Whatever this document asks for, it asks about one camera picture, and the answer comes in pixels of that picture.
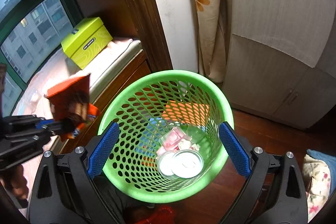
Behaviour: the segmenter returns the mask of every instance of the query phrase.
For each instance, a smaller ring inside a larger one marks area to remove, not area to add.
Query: green wastebasket
[[[187,198],[206,187],[221,171],[228,154],[218,137],[218,126],[234,127],[230,105],[221,90],[193,72],[168,70],[147,75],[121,92],[100,123],[100,135],[110,121],[120,135],[103,171],[123,193],[149,203]],[[206,134],[199,153],[202,172],[190,179],[168,179],[157,169],[159,138],[174,126],[194,125]]]

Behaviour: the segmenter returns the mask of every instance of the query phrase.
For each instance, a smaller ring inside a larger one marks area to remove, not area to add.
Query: yellow-green box
[[[100,17],[84,18],[61,42],[64,53],[84,69],[112,40]]]

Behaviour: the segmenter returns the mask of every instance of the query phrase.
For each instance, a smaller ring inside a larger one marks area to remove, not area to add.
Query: cabinet
[[[336,104],[336,79],[310,68],[289,98],[275,112],[276,119],[300,128],[312,126]]]
[[[228,0],[222,90],[235,108],[307,128],[336,104],[336,0]]]
[[[233,107],[308,128],[336,104],[336,79],[289,55],[232,35],[223,93]]]
[[[307,70],[308,66],[283,52],[232,35],[222,90],[230,103],[272,115]]]

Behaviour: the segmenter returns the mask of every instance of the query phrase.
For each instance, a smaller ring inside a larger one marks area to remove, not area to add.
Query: floral curtain
[[[225,16],[220,13],[221,0],[195,0],[199,24],[199,73],[215,83],[224,80],[226,57],[224,47]]]

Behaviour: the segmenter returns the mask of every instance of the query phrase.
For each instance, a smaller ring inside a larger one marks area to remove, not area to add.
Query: blue gripper pad
[[[237,140],[234,131],[226,122],[219,125],[219,139],[224,145],[239,175],[246,179],[251,174],[250,159]]]
[[[39,122],[37,125],[35,125],[35,128],[36,128],[36,129],[41,129],[42,126],[43,126],[44,124],[51,123],[51,122],[53,122],[53,121],[54,121],[53,119],[50,119],[50,120],[42,120],[42,121]]]
[[[106,132],[104,137],[102,137],[88,160],[87,173],[90,179],[99,175],[103,170],[107,158],[119,138],[119,125],[114,122],[109,128],[107,127],[104,132]]]

